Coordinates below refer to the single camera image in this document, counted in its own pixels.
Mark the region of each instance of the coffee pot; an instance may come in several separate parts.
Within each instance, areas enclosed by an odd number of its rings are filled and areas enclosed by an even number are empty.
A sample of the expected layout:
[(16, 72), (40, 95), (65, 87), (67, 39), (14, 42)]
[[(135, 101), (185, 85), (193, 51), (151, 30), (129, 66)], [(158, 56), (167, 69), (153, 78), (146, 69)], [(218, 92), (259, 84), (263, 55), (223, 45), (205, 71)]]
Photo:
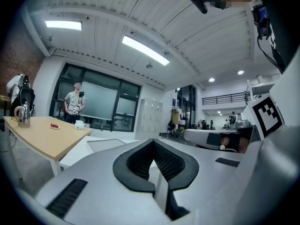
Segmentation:
[(15, 108), (15, 119), (18, 122), (18, 126), (23, 128), (29, 128), (30, 127), (30, 116), (31, 116), (32, 110), (30, 111), (29, 106), (27, 105), (27, 102), (23, 104), (22, 106), (18, 106)]

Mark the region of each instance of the black metal railing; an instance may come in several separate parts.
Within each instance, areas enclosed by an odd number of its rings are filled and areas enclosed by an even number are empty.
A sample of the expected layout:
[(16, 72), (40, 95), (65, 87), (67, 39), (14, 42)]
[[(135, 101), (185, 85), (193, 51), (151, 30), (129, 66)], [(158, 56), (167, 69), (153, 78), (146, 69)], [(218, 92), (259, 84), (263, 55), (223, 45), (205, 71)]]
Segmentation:
[(233, 93), (216, 97), (205, 97), (202, 98), (203, 105), (212, 105), (212, 104), (223, 104), (223, 103), (235, 103), (235, 102), (245, 102), (245, 93)]

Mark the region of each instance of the white plate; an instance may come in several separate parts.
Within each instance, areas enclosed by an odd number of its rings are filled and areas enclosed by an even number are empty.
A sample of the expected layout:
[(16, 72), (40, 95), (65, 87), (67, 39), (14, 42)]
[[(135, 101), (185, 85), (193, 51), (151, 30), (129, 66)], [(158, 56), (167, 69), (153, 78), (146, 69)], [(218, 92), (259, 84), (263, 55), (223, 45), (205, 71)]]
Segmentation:
[(51, 125), (49, 125), (49, 128), (52, 128), (52, 129), (60, 129), (60, 126), (58, 126), (58, 127), (51, 127)]

